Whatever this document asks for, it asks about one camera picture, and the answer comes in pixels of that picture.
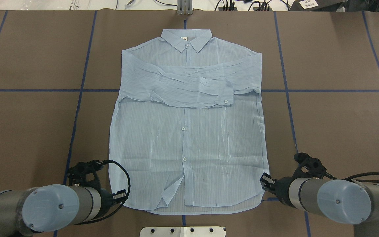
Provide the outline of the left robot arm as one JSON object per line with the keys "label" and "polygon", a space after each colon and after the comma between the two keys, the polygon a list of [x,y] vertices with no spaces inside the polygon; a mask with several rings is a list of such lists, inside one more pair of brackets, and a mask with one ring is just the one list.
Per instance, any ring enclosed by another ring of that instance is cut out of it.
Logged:
{"label": "left robot arm", "polygon": [[108,219],[108,211],[122,207],[126,190],[114,194],[105,189],[53,184],[25,191],[0,192],[0,237],[32,237],[70,225]]}

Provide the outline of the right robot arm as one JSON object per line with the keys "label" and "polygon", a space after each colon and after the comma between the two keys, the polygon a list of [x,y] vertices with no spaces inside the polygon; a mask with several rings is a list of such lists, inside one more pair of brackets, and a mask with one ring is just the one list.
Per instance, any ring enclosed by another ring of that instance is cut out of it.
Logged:
{"label": "right robot arm", "polygon": [[267,173],[260,182],[286,206],[353,225],[355,237],[379,237],[379,184],[311,177],[273,179]]}

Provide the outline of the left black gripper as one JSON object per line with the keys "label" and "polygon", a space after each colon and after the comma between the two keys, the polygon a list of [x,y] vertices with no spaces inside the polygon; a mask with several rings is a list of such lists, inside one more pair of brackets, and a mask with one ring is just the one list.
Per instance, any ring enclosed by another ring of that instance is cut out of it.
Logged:
{"label": "left black gripper", "polygon": [[115,194],[112,194],[106,189],[101,188],[99,194],[101,196],[101,207],[97,214],[98,218],[105,216],[111,207],[115,206],[116,204],[119,204],[119,201],[127,200],[126,190],[120,190]]}

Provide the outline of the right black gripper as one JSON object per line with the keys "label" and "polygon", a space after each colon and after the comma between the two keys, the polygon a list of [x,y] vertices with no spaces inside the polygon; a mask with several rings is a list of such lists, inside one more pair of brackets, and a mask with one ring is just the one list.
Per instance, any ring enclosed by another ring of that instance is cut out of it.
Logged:
{"label": "right black gripper", "polygon": [[263,173],[259,179],[262,189],[274,194],[280,203],[295,208],[289,196],[290,185],[293,182],[292,177],[283,177],[281,179],[272,179],[272,177]]}

